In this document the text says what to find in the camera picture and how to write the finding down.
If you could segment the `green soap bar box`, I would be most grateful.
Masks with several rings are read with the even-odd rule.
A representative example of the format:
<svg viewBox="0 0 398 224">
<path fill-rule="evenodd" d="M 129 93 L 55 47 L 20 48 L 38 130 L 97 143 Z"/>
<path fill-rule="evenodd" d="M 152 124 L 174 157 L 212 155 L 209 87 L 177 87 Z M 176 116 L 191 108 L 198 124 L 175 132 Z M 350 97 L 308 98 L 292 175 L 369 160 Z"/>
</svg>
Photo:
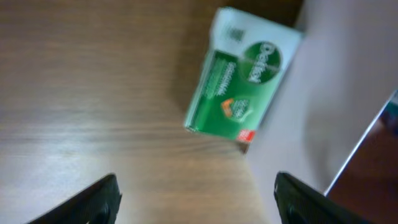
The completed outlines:
<svg viewBox="0 0 398 224">
<path fill-rule="evenodd" d="M 250 143 L 302 38 L 296 29 L 218 8 L 185 128 Z"/>
</svg>

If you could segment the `white cardboard box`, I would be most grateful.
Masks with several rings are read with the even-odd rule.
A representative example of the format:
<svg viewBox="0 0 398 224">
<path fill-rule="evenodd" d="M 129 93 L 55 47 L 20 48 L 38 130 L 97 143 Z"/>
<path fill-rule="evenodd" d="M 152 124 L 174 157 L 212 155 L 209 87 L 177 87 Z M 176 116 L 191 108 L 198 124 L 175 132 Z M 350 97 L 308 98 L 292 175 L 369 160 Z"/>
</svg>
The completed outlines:
<svg viewBox="0 0 398 224">
<path fill-rule="evenodd" d="M 276 174 L 326 192 L 397 89 L 397 0 L 309 0 L 304 38 L 246 154 L 266 223 Z"/>
</svg>

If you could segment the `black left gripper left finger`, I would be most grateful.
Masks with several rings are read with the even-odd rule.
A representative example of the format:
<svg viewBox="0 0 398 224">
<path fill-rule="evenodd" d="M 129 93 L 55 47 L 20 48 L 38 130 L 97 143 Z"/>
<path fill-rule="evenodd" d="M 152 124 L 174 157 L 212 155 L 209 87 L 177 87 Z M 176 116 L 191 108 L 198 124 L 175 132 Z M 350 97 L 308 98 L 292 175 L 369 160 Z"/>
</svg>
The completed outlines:
<svg viewBox="0 0 398 224">
<path fill-rule="evenodd" d="M 28 224 L 114 224 L 121 199 L 116 174 L 109 173 Z"/>
</svg>

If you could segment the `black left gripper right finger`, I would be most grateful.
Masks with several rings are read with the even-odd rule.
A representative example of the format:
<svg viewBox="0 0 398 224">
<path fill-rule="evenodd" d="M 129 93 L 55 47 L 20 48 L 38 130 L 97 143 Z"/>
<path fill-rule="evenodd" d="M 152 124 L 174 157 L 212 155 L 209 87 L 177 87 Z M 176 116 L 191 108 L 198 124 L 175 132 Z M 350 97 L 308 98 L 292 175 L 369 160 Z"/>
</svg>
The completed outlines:
<svg viewBox="0 0 398 224">
<path fill-rule="evenodd" d="M 370 224 L 288 172 L 277 173 L 274 198 L 282 224 Z"/>
</svg>

